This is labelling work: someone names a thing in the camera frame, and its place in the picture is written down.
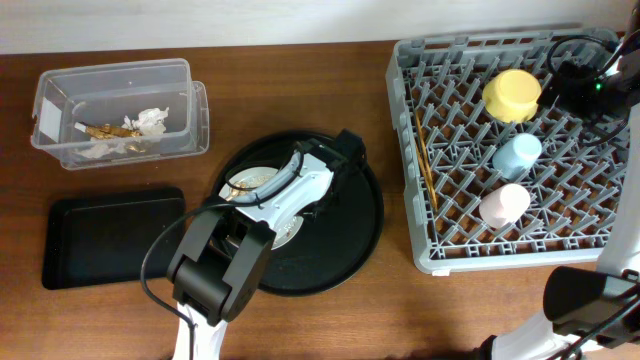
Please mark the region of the yellow plastic bowl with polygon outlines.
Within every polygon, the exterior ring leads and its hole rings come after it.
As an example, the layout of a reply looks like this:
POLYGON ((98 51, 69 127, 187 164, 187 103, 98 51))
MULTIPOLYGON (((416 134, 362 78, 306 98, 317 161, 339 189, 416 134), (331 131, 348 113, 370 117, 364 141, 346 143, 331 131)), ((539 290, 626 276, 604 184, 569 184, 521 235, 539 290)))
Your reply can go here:
POLYGON ((482 100, 493 118, 504 123, 523 123, 536 114, 541 94, 542 87, 532 74, 510 69, 499 73, 484 87, 482 100))

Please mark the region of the light blue plastic cup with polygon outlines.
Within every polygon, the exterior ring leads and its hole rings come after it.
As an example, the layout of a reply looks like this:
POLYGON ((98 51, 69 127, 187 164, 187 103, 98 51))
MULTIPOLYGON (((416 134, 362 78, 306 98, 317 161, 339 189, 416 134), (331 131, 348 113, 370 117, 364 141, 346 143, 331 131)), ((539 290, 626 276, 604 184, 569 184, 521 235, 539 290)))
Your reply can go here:
POLYGON ((529 133, 514 136, 492 157, 492 165, 507 180, 514 180, 528 171, 542 153, 542 143, 529 133))

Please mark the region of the grey plate with food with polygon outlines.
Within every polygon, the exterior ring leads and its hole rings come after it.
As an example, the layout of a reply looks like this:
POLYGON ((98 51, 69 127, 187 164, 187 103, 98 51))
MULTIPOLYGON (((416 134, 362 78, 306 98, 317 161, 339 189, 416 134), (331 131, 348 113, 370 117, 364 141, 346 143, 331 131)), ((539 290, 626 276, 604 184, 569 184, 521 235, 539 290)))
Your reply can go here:
MULTIPOLYGON (((245 188, 259 187, 277 173, 272 167, 252 167, 244 169, 230 178, 234 188, 224 184, 218 195, 227 201, 235 197, 244 195, 245 188)), ((304 219, 301 216, 294 216, 287 224, 283 225, 277 232, 272 246, 273 250, 287 245, 302 228, 304 219)))

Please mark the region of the food scraps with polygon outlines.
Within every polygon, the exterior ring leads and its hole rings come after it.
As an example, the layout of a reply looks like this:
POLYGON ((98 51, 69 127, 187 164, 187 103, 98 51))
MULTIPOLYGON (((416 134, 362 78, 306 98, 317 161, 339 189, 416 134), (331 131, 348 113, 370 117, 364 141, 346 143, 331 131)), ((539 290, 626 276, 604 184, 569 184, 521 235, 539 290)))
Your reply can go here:
POLYGON ((233 200, 236 197, 245 195, 253 189, 263 185, 270 178, 271 175, 252 175, 248 178, 232 183, 229 185, 229 192, 226 196, 226 200, 233 200))

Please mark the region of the pink plastic cup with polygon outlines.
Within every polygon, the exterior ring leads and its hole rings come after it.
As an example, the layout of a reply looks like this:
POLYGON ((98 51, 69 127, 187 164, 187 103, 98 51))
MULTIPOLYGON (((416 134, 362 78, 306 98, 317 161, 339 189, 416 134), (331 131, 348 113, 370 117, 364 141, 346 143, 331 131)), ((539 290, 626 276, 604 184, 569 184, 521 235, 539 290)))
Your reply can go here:
POLYGON ((515 183, 506 184, 486 195, 479 205, 481 219, 492 228, 516 222, 529 208, 528 190, 515 183))

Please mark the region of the white tissue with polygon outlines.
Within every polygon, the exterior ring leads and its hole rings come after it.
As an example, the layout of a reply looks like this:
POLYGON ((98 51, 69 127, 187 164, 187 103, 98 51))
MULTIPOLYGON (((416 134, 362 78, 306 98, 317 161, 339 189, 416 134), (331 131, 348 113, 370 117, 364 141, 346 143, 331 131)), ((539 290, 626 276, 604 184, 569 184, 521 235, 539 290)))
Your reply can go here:
POLYGON ((142 136, 162 135, 166 132, 164 120, 169 115, 169 108, 161 110, 160 108, 151 108, 141 111, 136 120, 131 120, 128 116, 124 117, 123 128, 136 131, 142 136))

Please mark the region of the gold foil wrapper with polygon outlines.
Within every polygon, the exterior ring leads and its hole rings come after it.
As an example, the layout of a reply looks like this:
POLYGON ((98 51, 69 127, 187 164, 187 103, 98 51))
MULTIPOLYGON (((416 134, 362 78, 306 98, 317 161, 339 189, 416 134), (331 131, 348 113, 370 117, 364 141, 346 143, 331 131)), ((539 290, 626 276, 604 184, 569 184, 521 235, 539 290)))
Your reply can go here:
POLYGON ((112 127, 111 125, 93 126, 85 123, 77 122, 74 128, 92 138, 104 140, 114 138, 140 137, 141 133, 137 130, 129 130, 122 127, 112 127))

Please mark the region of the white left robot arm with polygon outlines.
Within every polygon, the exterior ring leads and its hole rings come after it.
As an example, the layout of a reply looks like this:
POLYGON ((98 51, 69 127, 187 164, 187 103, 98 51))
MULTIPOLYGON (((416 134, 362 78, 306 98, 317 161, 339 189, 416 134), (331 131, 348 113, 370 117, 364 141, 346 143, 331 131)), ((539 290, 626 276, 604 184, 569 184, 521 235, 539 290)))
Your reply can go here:
POLYGON ((216 359, 228 324, 257 290, 306 296, 351 277, 376 246, 383 203, 362 139, 273 134, 224 168, 184 236, 167 279, 180 320, 174 355, 216 359))

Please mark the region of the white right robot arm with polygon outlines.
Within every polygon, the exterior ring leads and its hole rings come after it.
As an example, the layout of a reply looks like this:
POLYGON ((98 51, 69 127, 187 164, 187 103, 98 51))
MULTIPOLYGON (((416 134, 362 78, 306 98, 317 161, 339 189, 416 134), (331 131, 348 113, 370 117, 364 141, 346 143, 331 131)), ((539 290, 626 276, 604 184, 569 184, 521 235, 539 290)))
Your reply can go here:
POLYGON ((516 330, 487 338, 472 359, 582 359, 592 351, 639 342, 639 32, 628 32, 605 65, 584 78, 596 109, 624 107, 629 133, 619 205, 592 270, 559 266, 542 310, 516 330))

